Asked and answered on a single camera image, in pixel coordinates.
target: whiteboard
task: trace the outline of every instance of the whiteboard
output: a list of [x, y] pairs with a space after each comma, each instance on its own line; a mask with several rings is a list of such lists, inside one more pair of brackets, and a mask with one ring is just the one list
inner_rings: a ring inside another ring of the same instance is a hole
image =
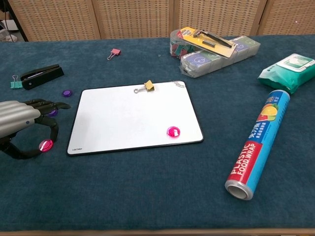
[[[134, 93], [144, 85], [82, 91], [67, 153], [70, 156], [203, 141], [203, 134], [183, 81], [154, 83], [154, 91]], [[179, 128], [171, 137], [169, 127]]]

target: woven wall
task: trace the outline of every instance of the woven wall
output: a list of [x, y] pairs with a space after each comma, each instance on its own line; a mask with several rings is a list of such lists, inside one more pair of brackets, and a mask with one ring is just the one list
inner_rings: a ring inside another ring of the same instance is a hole
[[93, 0], [101, 38], [169, 37], [170, 1]]
[[258, 34], [315, 33], [315, 0], [268, 0]]
[[221, 36], [255, 35], [265, 0], [175, 0], [179, 28], [190, 26]]
[[92, 0], [9, 0], [29, 41], [100, 39]]

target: table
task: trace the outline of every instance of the table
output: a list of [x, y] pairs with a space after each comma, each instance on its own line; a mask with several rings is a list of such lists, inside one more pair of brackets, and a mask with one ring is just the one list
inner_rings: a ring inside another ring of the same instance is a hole
[[[241, 201], [224, 188], [272, 91], [257, 80], [262, 69], [292, 53], [315, 58], [315, 35], [252, 38], [261, 43], [255, 57], [196, 79], [180, 73], [167, 38], [1, 43], [1, 101], [43, 98], [72, 108], [56, 116], [59, 138], [51, 151], [30, 160], [0, 153], [0, 231], [315, 232], [315, 80], [291, 97], [254, 198]], [[108, 61], [112, 48], [122, 54]], [[64, 76], [32, 90], [9, 88], [12, 75], [55, 63]], [[66, 155], [83, 89], [149, 79], [185, 81], [204, 133], [202, 143]], [[62, 97], [65, 89], [73, 95]], [[48, 137], [47, 127], [34, 125], [13, 143], [31, 149]]]

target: wet wipes package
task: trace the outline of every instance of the wet wipes package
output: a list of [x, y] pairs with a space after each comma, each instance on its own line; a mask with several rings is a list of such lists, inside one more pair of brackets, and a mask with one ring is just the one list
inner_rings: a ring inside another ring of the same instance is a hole
[[315, 77], [315, 60], [292, 54], [264, 69], [258, 80], [275, 89], [293, 94], [306, 81]]
[[181, 58], [181, 72], [190, 77], [197, 78], [254, 56], [260, 46], [260, 43], [246, 36], [237, 37], [230, 41], [237, 44], [230, 58], [200, 50], [186, 54]]

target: pink magnet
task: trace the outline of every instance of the pink magnet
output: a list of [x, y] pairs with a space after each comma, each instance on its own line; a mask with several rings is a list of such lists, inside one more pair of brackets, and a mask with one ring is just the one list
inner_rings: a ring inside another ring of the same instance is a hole
[[179, 130], [179, 128], [177, 128], [175, 126], [171, 126], [167, 129], [166, 133], [168, 136], [176, 138], [181, 134], [181, 131]]
[[45, 139], [39, 144], [39, 150], [42, 152], [49, 151], [54, 145], [54, 142], [50, 139]]

